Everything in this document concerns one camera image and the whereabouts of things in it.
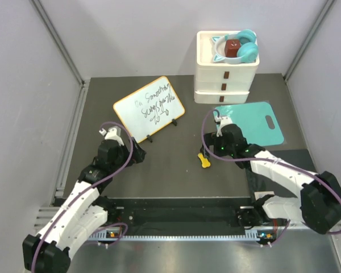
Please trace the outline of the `yellow framed small whiteboard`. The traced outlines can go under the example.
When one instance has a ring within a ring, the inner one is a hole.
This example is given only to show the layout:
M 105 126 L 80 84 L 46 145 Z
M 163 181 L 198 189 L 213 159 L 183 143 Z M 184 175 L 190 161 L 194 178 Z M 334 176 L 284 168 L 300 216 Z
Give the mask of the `yellow framed small whiteboard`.
M 165 76 L 117 101 L 113 109 L 138 143 L 185 114 L 183 104 Z

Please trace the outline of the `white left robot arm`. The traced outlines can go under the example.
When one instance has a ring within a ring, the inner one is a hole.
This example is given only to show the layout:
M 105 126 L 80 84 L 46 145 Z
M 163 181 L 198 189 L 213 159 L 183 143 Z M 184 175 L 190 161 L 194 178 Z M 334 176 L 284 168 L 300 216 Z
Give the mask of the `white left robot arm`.
M 104 225 L 115 228 L 106 239 L 120 239 L 127 224 L 119 210 L 101 193 L 124 167 L 141 163 L 146 152 L 135 140 L 132 151 L 117 140 L 104 140 L 92 163 L 81 171 L 69 197 L 37 235 L 22 243 L 24 267 L 31 272 L 67 272 L 79 248 Z

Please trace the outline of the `yellow bone shaped eraser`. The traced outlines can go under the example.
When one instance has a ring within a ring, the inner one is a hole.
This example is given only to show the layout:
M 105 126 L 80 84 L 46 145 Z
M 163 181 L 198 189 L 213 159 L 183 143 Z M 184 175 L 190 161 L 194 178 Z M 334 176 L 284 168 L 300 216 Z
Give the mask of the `yellow bone shaped eraser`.
M 201 161 L 201 167 L 202 168 L 209 168 L 211 166 L 210 161 L 207 157 L 203 155 L 203 153 L 199 153 L 198 155 L 199 160 Z

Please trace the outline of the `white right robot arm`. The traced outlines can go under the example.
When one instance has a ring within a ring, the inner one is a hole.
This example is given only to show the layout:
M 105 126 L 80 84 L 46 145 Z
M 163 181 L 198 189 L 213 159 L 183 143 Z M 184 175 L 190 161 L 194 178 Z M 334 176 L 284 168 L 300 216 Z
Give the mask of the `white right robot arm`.
M 267 194 L 257 199 L 248 213 L 241 212 L 241 217 L 261 225 L 274 219 L 299 221 L 316 233 L 334 233 L 333 227 L 341 221 L 341 187 L 333 174 L 306 171 L 287 163 L 264 147 L 248 143 L 235 124 L 202 133 L 201 141 L 205 157 L 234 162 L 294 194 L 294 197 Z

